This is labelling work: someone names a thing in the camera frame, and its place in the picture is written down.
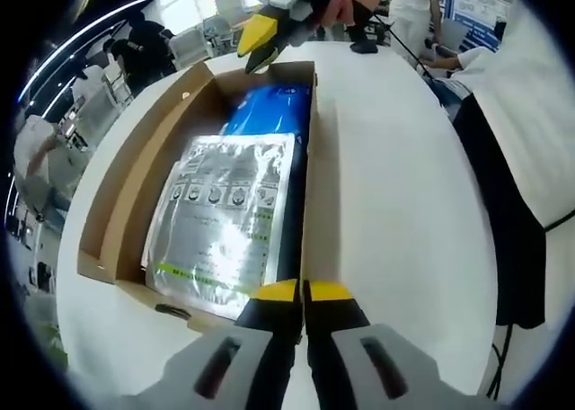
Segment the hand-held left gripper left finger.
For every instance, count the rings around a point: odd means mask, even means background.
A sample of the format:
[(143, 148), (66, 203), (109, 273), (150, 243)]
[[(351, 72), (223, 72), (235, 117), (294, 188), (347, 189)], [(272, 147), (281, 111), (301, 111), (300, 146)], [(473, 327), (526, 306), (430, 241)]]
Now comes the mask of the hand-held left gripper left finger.
[(279, 409), (302, 331), (299, 280), (257, 289), (232, 325), (176, 353), (136, 409)]

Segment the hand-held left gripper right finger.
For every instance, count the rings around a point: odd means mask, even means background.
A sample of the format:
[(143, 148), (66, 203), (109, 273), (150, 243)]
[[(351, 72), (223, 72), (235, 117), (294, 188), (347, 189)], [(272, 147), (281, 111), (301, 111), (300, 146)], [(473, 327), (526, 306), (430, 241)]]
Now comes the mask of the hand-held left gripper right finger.
[(336, 282), (305, 281), (308, 364), (322, 409), (496, 409), (441, 380), (438, 365), (388, 325), (371, 324)]

